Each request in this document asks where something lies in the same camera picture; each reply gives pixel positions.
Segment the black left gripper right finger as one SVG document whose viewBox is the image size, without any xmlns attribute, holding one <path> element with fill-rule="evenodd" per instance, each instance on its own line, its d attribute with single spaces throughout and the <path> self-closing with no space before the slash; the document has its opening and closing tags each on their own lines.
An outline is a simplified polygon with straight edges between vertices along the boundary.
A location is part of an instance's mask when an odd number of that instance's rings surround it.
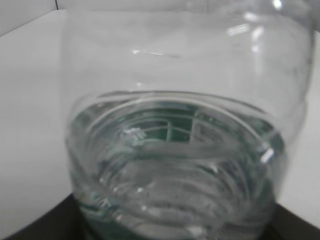
<svg viewBox="0 0 320 240">
<path fill-rule="evenodd" d="M 263 240 L 320 240 L 320 229 L 277 205 Z"/>
</svg>

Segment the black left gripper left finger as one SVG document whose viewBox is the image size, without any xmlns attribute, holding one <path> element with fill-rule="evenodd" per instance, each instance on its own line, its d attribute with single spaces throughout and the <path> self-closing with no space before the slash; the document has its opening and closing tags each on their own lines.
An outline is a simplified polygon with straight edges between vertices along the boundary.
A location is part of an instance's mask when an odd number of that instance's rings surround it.
<svg viewBox="0 0 320 240">
<path fill-rule="evenodd" d="M 99 240 L 85 223 L 73 194 L 5 240 Z"/>
</svg>

